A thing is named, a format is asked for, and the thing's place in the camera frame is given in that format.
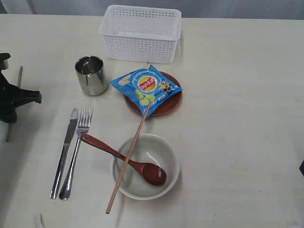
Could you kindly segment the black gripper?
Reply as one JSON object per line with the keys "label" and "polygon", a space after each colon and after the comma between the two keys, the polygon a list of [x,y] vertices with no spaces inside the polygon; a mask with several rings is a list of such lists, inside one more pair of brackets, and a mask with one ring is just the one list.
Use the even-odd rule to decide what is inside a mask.
{"label": "black gripper", "polygon": [[2,122],[15,123],[17,121],[15,103],[20,96],[19,106],[31,102],[38,104],[42,102],[42,95],[39,91],[20,90],[17,86],[10,84],[5,76],[0,73],[0,120]]}

